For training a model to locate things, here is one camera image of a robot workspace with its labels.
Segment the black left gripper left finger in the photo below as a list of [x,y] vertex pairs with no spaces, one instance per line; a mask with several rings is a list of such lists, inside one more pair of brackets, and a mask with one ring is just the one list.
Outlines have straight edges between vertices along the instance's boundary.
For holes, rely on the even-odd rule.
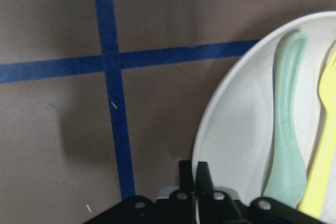
[[192,171],[192,163],[189,160],[179,161],[179,179],[180,190],[194,192],[194,178]]

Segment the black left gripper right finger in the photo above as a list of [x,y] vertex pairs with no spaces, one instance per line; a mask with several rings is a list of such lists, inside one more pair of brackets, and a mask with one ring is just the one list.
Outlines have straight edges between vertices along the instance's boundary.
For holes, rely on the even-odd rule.
[[214,185],[207,162],[198,162],[195,186],[198,195],[206,195],[214,190]]

